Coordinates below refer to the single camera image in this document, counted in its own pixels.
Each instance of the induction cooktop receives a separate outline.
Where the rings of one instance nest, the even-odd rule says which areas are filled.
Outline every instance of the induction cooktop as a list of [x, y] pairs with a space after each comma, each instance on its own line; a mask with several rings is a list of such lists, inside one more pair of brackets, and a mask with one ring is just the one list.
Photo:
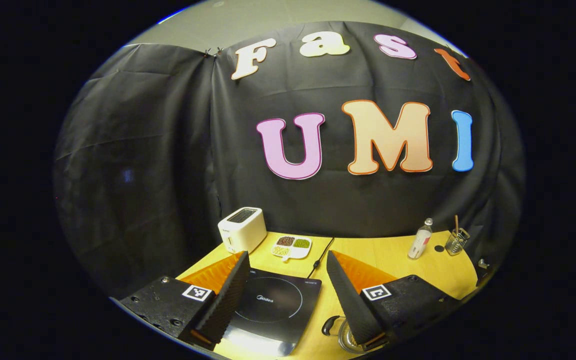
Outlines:
[[287, 356], [313, 314], [322, 281], [250, 269], [223, 337], [256, 353]]

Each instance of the black cable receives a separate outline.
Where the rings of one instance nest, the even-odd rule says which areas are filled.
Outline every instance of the black cable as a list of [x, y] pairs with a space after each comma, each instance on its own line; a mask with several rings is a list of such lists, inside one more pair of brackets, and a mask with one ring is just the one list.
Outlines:
[[324, 257], [324, 255], [326, 255], [326, 251], [328, 250], [328, 248], [330, 248], [330, 244], [332, 244], [332, 241], [334, 239], [335, 239], [334, 237], [332, 239], [330, 239], [330, 242], [328, 243], [328, 245], [326, 246], [324, 251], [321, 253], [321, 256], [319, 256], [318, 260], [316, 260], [315, 263], [312, 265], [312, 271], [308, 274], [308, 277], [306, 279], [310, 279], [311, 275], [313, 275], [313, 272], [315, 272], [315, 269], [317, 269], [318, 266], [320, 266], [320, 262], [322, 262], [322, 258]]

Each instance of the plastic bottle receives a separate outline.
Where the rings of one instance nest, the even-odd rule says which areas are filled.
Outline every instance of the plastic bottle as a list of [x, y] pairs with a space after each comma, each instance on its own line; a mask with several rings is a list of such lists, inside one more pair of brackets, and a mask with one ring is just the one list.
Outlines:
[[423, 223], [424, 225], [416, 231], [416, 237], [414, 237], [412, 246], [410, 246], [408, 251], [408, 257], [412, 260], [419, 259], [419, 256], [424, 252], [426, 245], [430, 241], [430, 236], [433, 234], [433, 230], [430, 228], [433, 225], [433, 219], [427, 218]]

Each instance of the pink letter u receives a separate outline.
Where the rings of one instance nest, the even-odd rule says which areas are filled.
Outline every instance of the pink letter u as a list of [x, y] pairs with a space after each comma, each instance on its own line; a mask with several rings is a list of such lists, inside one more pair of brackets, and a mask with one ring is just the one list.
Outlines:
[[326, 121], [324, 115], [318, 112], [300, 114], [294, 118], [294, 124], [301, 128], [303, 133], [303, 147], [305, 159], [300, 164], [293, 164], [286, 160], [284, 154], [284, 141], [282, 130], [286, 122], [281, 118], [271, 118], [256, 125], [261, 134], [265, 162], [270, 171], [284, 179], [308, 179], [322, 167], [322, 140], [320, 139], [320, 125]]

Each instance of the yellow tabletop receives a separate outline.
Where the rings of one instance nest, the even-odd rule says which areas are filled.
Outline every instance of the yellow tabletop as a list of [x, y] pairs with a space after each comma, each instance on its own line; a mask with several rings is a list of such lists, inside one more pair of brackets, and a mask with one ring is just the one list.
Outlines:
[[[283, 262], [281, 257], [272, 255], [270, 250], [279, 237], [286, 235], [297, 236], [297, 234], [268, 232], [262, 243], [249, 253], [250, 267], [277, 274], [306, 278], [313, 269], [313, 263], [322, 255], [322, 252], [332, 239], [332, 237], [306, 235], [307, 238], [312, 239], [310, 253], [303, 259], [289, 259], [288, 262]], [[435, 246], [444, 246], [446, 244], [449, 235], [450, 231], [433, 233], [425, 251], [416, 260], [411, 260], [407, 256], [415, 239], [414, 235], [378, 238], [336, 237], [328, 249], [349, 255], [361, 262], [392, 274], [396, 278], [404, 278], [411, 274], [417, 275], [449, 296], [461, 300], [476, 289], [477, 274], [465, 251], [455, 256], [448, 255], [445, 250], [442, 252], [435, 251]], [[177, 278], [181, 279], [230, 255], [231, 253], [220, 244]], [[327, 258], [328, 254], [326, 253], [321, 260], [321, 264], [311, 276], [313, 279], [321, 280], [321, 291], [315, 309], [304, 334], [292, 353], [285, 357], [286, 359], [346, 360], [358, 356], [343, 350], [339, 346], [336, 336], [326, 336], [322, 333], [322, 326], [329, 317], [344, 315], [326, 271]], [[222, 339], [215, 346], [214, 351], [233, 360], [276, 360], [277, 358], [277, 356], [268, 356], [242, 348], [228, 339]]]

